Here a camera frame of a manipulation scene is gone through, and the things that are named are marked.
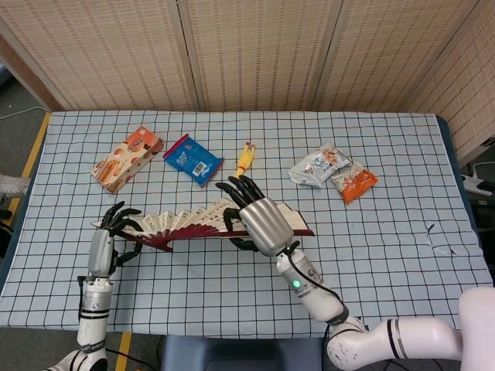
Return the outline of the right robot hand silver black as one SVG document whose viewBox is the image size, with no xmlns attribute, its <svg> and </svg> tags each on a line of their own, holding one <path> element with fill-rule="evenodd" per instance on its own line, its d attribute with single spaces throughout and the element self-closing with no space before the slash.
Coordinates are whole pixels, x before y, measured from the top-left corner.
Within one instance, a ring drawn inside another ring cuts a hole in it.
<svg viewBox="0 0 495 371">
<path fill-rule="evenodd" d="M 246 175 L 230 176 L 228 180 L 215 184 L 237 205 L 236 209 L 224 210 L 225 226 L 231 233 L 234 231 L 233 221 L 238 220 L 251 238 L 247 241 L 235 237 L 230 241 L 240 250 L 258 251 L 267 257 L 279 255 L 294 237 L 293 229 L 282 212 Z"/>
</svg>

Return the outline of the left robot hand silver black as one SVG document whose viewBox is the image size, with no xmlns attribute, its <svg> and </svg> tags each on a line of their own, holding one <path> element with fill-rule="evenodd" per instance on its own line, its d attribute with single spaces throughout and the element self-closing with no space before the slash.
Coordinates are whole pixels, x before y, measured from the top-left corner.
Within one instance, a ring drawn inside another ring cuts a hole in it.
<svg viewBox="0 0 495 371">
<path fill-rule="evenodd" d="M 125 202 L 120 201 L 113 205 L 105 214 L 100 226 L 95 231 L 91 245 L 87 269 L 91 276 L 110 277 L 117 267 L 137 257 L 142 251 L 142 244 L 137 242 L 134 250 L 118 255 L 114 248 L 114 237 L 126 226 L 134 231 L 142 232 L 142 227 L 129 216 L 141 213 L 138 209 L 121 209 Z"/>
</svg>

